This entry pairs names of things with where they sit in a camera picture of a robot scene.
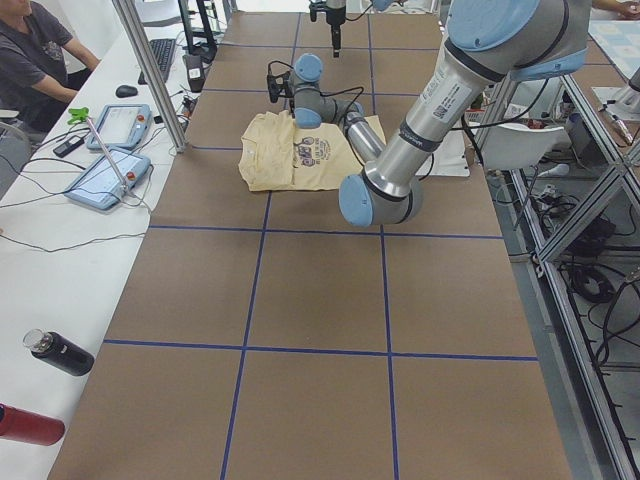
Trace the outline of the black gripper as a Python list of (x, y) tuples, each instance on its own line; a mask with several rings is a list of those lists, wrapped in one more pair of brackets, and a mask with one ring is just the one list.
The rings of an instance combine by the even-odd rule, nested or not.
[(330, 29), (331, 29), (331, 38), (333, 40), (332, 42), (332, 55), (334, 58), (339, 58), (340, 57), (340, 52), (341, 52), (341, 24), (331, 24), (330, 25)]

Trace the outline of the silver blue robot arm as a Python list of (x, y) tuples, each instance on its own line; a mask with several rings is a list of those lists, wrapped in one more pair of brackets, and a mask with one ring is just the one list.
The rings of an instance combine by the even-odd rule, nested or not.
[(347, 21), (347, 8), (344, 0), (320, 1), (317, 12), (324, 12), (326, 23), (330, 26), (333, 57), (338, 58), (342, 48), (341, 27)]
[(322, 63), (300, 56), (286, 92), (300, 128), (335, 123), (365, 165), (339, 187), (340, 211), (359, 227), (398, 224), (422, 205), (417, 172), (490, 84), (548, 79), (577, 71), (586, 58), (588, 1), (454, 1), (432, 78), (398, 130), (382, 141), (353, 102), (319, 89)]

